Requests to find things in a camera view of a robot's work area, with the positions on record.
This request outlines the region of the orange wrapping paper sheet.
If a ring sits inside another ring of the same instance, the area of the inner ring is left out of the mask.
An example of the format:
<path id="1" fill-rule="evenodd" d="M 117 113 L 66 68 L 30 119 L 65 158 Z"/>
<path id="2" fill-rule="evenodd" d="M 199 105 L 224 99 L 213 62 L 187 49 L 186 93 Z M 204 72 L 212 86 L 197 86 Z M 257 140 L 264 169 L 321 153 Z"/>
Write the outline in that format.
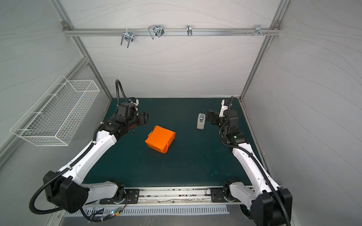
<path id="1" fill-rule="evenodd" d="M 175 139 L 176 133 L 156 125 L 145 140 L 147 146 L 160 153 L 166 153 Z"/>

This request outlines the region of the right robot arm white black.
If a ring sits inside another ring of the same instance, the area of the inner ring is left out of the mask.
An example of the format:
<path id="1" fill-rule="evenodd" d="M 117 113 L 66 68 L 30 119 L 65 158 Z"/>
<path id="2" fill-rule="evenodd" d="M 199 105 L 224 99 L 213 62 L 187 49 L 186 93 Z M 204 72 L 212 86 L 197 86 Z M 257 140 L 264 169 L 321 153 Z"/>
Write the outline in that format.
<path id="1" fill-rule="evenodd" d="M 243 213 L 257 226 L 289 226 L 292 194 L 276 183 L 260 163 L 250 142 L 239 130 L 238 113 L 232 109 L 221 113 L 209 110 L 206 120 L 219 127 L 220 142 L 239 161 L 252 184 L 252 188 L 248 188 L 238 180 L 228 180 L 224 186 L 225 199 L 239 200 Z"/>

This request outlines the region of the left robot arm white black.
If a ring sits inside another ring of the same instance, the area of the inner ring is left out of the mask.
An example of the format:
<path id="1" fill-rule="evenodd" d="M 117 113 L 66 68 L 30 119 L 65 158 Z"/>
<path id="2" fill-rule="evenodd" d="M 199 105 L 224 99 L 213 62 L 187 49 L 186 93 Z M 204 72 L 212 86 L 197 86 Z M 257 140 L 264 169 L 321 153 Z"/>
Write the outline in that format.
<path id="1" fill-rule="evenodd" d="M 123 135 L 138 125 L 148 123 L 148 113 L 143 112 L 127 119 L 119 115 L 101 123 L 93 133 L 90 143 L 69 163 L 57 172 L 49 171 L 43 177 L 43 185 L 29 202 L 29 210 L 34 214 L 50 214 L 65 210 L 74 213 L 84 205 L 98 200 L 120 203 L 125 200 L 121 182 L 111 180 L 102 183 L 84 184 L 83 181 L 92 167 Z M 40 210 L 35 201 L 44 191 L 48 202 L 56 208 Z"/>

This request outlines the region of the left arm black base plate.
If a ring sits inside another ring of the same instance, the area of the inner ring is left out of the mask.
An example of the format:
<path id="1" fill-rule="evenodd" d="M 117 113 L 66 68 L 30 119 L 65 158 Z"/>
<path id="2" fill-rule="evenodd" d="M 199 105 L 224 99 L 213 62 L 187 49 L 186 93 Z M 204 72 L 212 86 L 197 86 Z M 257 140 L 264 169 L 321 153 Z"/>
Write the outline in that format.
<path id="1" fill-rule="evenodd" d="M 101 199 L 100 204 L 137 204 L 139 193 L 139 189 L 120 188 L 114 197 Z"/>

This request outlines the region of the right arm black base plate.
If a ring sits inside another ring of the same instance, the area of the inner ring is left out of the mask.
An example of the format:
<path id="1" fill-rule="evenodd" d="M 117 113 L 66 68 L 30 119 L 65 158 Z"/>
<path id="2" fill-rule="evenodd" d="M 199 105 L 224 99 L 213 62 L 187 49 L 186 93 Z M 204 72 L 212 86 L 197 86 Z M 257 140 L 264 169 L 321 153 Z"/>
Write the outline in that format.
<path id="1" fill-rule="evenodd" d="M 228 188 L 212 187 L 210 188 L 210 195 L 211 201 L 215 203 L 236 201 Z"/>

